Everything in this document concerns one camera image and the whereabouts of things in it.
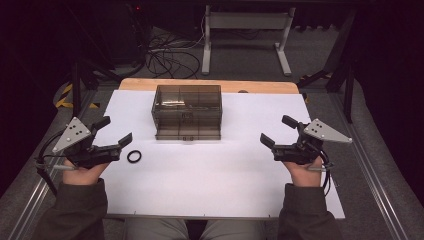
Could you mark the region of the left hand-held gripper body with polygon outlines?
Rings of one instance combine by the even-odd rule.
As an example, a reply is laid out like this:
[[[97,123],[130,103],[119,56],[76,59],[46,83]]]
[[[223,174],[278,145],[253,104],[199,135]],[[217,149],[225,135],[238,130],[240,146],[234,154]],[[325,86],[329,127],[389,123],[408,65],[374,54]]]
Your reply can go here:
[[[80,119],[73,117],[52,152],[54,154],[62,153],[75,167],[86,169],[118,161],[121,150],[94,145],[93,141],[96,135],[91,134],[90,126],[87,127]]]

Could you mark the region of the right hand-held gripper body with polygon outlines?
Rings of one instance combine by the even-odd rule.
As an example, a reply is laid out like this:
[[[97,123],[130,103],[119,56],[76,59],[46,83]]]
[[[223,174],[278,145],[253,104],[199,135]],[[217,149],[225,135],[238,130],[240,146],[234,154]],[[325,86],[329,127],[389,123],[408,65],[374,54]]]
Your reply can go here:
[[[353,142],[350,137],[338,132],[319,119],[314,119],[309,124],[298,122],[298,127],[295,130],[298,132],[298,139],[295,143],[282,145],[282,149],[271,149],[275,161],[293,162],[298,165],[310,164],[323,152],[325,141]]]

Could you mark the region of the yellow black hazard tape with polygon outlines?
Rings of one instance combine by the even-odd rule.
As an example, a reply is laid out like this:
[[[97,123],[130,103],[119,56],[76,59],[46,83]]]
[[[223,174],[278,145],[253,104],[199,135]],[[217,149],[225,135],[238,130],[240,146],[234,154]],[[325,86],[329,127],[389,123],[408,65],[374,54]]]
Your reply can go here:
[[[67,96],[71,93],[72,87],[73,87],[72,83],[68,83],[66,85],[66,87],[63,89],[59,97],[59,100],[55,104],[56,108],[60,108],[60,107],[73,108],[73,103],[66,101]],[[97,108],[100,108],[100,106],[101,106],[100,103],[91,103],[89,105],[89,108],[97,109]]]

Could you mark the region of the dark box with red light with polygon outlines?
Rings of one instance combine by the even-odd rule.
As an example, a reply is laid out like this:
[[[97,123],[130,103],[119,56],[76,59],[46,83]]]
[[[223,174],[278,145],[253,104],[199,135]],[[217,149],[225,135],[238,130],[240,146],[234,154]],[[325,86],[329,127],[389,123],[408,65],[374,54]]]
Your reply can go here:
[[[114,63],[144,65],[151,26],[141,4],[111,2],[109,51]]]

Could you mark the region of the person's legs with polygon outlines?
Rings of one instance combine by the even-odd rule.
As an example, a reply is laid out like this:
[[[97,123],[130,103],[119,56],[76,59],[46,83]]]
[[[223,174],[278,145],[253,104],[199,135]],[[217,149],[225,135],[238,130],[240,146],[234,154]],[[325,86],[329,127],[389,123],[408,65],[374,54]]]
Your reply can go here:
[[[125,240],[191,240],[183,219],[130,218]],[[208,220],[199,240],[266,240],[265,223],[251,220]]]

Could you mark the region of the aluminium rail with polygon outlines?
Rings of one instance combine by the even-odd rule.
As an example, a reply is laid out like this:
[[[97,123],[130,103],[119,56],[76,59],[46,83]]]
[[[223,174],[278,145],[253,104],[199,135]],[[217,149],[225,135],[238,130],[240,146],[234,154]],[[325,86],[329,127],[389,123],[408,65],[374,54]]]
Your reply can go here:
[[[43,208],[53,199],[47,183],[37,173],[34,159],[23,166],[8,193],[11,227],[6,240],[29,240]]]
[[[405,229],[393,208],[392,202],[389,200],[382,182],[380,181],[380,178],[378,177],[372,162],[365,151],[355,126],[348,122],[347,117],[344,114],[342,101],[337,94],[333,93],[329,94],[329,98],[336,109],[337,115],[341,119],[344,128],[353,138],[353,152],[392,239],[409,240],[409,237],[407,236]]]

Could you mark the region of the smoky transparent drawer box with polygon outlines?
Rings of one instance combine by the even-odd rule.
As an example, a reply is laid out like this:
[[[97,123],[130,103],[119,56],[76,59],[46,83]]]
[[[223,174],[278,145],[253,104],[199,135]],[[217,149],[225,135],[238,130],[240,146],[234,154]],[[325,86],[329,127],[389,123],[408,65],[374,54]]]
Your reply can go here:
[[[157,140],[220,140],[220,85],[158,85],[152,118]]]

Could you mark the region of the black tripod stand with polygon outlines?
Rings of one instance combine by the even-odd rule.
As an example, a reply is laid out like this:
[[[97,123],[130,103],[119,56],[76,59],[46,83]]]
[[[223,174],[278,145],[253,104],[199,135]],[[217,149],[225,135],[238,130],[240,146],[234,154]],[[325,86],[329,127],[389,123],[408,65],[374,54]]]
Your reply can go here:
[[[96,64],[88,59],[77,60],[71,68],[71,83],[72,83],[72,104],[73,104],[73,117],[79,116],[83,110],[83,103],[81,99],[81,84],[88,90],[96,90],[99,83],[98,77],[94,74],[97,71],[105,76],[107,79],[120,83],[123,78],[112,71]]]

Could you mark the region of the person's left hand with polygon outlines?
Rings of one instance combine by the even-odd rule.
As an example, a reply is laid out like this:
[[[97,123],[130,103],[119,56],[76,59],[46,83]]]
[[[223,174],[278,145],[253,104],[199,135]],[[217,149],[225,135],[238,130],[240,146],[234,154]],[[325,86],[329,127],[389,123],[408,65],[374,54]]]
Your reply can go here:
[[[73,170],[63,172],[63,183],[68,185],[94,185],[98,182],[101,174],[109,166],[108,163],[96,165],[91,169],[76,168],[68,159],[64,160],[64,165],[73,167]]]

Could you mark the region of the black metal frame stand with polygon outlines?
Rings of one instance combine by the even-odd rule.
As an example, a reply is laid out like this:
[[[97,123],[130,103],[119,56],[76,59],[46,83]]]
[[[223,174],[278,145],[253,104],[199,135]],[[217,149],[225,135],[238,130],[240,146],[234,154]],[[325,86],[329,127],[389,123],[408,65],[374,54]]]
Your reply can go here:
[[[351,112],[354,88],[353,60],[349,50],[349,39],[356,13],[356,10],[349,11],[323,69],[311,76],[306,76],[297,83],[298,89],[303,89],[311,83],[331,74],[329,81],[325,85],[325,89],[328,93],[336,93],[342,86],[345,86],[343,114],[348,123],[352,123]]]

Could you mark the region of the white metal stand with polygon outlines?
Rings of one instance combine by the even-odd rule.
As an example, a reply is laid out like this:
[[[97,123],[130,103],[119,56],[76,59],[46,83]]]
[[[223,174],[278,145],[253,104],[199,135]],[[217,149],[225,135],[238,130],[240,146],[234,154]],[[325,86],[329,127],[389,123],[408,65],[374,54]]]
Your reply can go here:
[[[282,30],[282,37],[274,44],[274,48],[283,74],[291,76],[292,71],[285,54],[285,46],[295,12],[295,8],[289,8],[282,13],[216,12],[207,5],[203,22],[204,47],[201,72],[204,75],[210,72],[212,29]]]

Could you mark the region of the person's right hand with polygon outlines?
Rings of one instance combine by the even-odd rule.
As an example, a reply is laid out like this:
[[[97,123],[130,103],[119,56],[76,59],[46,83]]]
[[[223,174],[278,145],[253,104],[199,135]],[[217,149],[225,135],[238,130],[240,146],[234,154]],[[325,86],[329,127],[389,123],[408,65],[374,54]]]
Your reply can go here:
[[[284,162],[284,166],[290,173],[294,186],[297,187],[319,187],[322,173],[315,168],[322,166],[322,159],[317,157],[312,163],[298,165],[293,162]]]

